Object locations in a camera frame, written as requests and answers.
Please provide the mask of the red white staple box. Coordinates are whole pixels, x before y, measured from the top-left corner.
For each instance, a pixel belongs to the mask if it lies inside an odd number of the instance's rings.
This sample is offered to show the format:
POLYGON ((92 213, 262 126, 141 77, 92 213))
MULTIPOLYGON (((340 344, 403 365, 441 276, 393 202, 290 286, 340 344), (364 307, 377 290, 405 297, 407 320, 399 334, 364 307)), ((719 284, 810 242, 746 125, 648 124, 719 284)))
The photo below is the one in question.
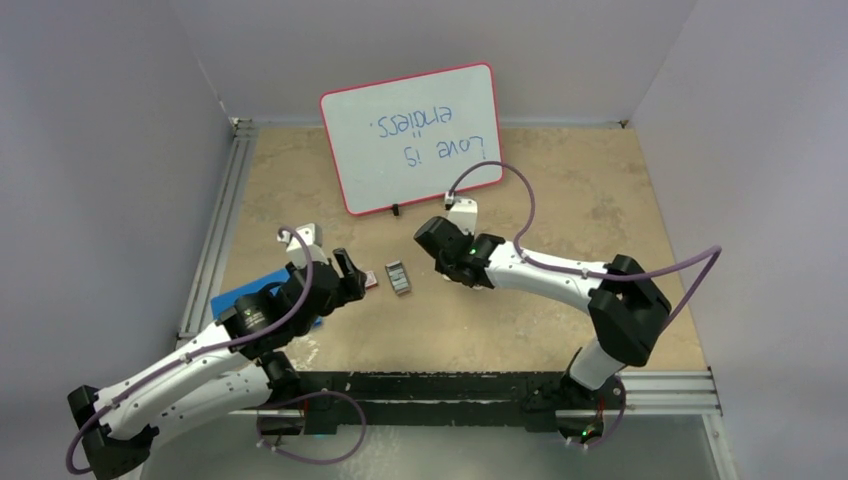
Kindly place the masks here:
POLYGON ((369 270, 365 272, 366 280, 365 280, 365 288, 371 289, 379 285, 377 275, 373 270, 369 270))

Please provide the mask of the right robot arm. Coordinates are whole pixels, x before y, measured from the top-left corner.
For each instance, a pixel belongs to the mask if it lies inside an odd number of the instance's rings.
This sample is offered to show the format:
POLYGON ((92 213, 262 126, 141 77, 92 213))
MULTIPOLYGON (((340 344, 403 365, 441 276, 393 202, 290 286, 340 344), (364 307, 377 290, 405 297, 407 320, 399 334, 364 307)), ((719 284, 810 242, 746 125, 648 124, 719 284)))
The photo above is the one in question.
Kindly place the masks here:
POLYGON ((497 235, 465 233, 443 216, 426 221, 414 240, 453 282, 535 294, 589 316, 594 336, 561 381, 564 399, 576 407, 596 399, 625 367, 646 365, 671 316, 667 297, 629 256, 588 262, 539 254, 497 235))

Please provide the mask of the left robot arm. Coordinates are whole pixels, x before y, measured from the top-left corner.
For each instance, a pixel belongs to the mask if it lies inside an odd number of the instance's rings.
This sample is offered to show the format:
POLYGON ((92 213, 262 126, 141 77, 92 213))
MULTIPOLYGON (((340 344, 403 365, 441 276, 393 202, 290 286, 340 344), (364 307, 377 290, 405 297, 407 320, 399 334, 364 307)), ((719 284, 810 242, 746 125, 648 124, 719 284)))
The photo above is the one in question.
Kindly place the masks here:
POLYGON ((319 318, 359 301, 367 275, 345 249, 318 247, 287 265, 283 279, 241 291, 180 349, 111 387, 83 385, 68 396, 79 428, 66 453, 73 475, 117 479, 168 440, 219 416, 255 407, 303 412, 326 387, 304 382, 282 347, 319 318))

